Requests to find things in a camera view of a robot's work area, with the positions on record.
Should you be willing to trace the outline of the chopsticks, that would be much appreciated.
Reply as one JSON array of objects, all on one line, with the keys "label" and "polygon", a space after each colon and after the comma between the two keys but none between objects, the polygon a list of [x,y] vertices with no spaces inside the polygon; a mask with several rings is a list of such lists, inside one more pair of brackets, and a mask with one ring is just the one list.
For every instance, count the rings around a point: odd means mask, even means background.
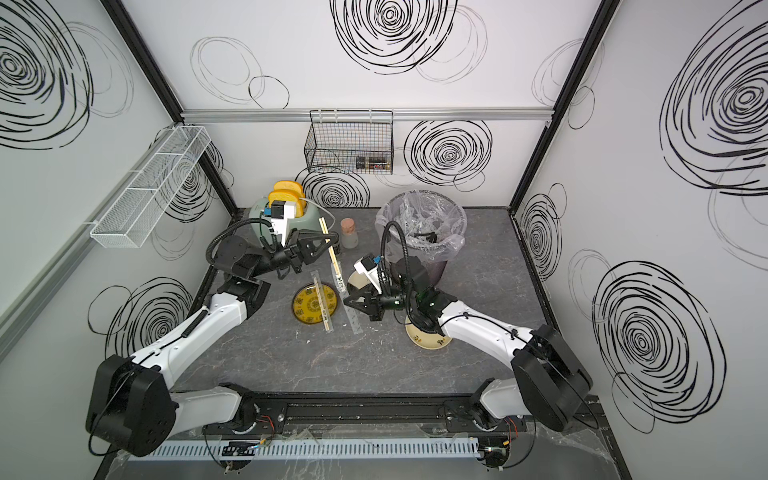
[{"label": "chopsticks", "polygon": [[324,329],[326,332],[332,332],[333,325],[331,321],[331,312],[327,303],[324,284],[322,283],[322,280],[320,278],[319,271],[313,270],[311,272],[311,276],[312,276],[313,284],[316,290],[316,296],[317,296],[318,304],[321,311]]},{"label": "chopsticks", "polygon": [[[319,225],[320,225],[321,230],[322,230],[322,232],[324,234],[329,234],[329,229],[327,227],[327,224],[326,224],[326,221],[325,221],[324,217],[320,217],[319,218]],[[330,259],[331,259],[333,277],[334,277],[334,281],[335,281],[337,290],[340,293],[342,293],[343,291],[346,290],[346,287],[345,287],[345,284],[344,284],[342,270],[341,270],[340,264],[339,264],[339,262],[337,260],[337,257],[336,257],[333,245],[331,245],[329,247],[328,252],[329,252],[329,255],[330,255]]]},{"label": "chopsticks", "polygon": [[362,263],[360,263],[360,262],[356,263],[355,264],[355,269],[356,269],[356,271],[360,275],[363,276],[363,278],[364,278],[363,285],[368,285],[368,284],[372,283],[372,281],[369,278],[369,272],[368,272],[368,270],[366,269],[366,267]]}]

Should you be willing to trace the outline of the clear chopstick wrapper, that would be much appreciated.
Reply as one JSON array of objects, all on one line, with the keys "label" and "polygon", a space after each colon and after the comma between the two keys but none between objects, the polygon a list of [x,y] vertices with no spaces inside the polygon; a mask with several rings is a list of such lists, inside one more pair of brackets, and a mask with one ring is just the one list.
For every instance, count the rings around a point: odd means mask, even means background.
[{"label": "clear chopstick wrapper", "polygon": [[337,287],[337,290],[340,294],[341,300],[342,300],[342,306],[344,308],[344,311],[346,313],[349,326],[352,329],[352,332],[355,335],[359,335],[363,333],[363,329],[361,327],[357,311],[350,306],[346,304],[346,300],[349,298],[349,292],[347,290],[346,283],[344,282],[342,276],[340,274],[337,274],[335,276],[335,284]]}]

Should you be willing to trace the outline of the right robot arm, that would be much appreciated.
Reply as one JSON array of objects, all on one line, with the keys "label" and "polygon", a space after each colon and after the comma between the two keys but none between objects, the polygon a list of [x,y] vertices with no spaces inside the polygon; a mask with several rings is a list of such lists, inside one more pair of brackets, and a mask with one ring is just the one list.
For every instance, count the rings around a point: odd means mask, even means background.
[{"label": "right robot arm", "polygon": [[488,379],[471,397],[469,415],[480,429],[531,416],[562,432],[585,405],[593,381],[551,326],[515,326],[471,308],[436,288],[415,256],[391,263],[366,255],[354,268],[368,282],[345,299],[346,306],[372,321],[382,320],[387,311],[402,311],[418,332],[465,342],[512,370],[512,378]]}]

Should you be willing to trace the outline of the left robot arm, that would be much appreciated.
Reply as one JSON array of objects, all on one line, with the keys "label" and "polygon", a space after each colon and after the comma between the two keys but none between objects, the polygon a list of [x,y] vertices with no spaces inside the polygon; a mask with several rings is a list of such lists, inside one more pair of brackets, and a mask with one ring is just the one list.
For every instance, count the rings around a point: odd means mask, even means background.
[{"label": "left robot arm", "polygon": [[300,272],[337,245],[339,235],[292,230],[286,242],[269,247],[237,235],[240,226],[222,231],[206,249],[209,265],[230,276],[209,305],[149,346],[128,357],[112,355],[99,365],[85,429],[91,438],[107,442],[111,452],[142,457],[167,438],[199,427],[221,424],[247,434],[259,423],[254,394],[244,387],[228,383],[187,392],[173,387],[199,356],[261,308],[270,289],[261,275]]}]

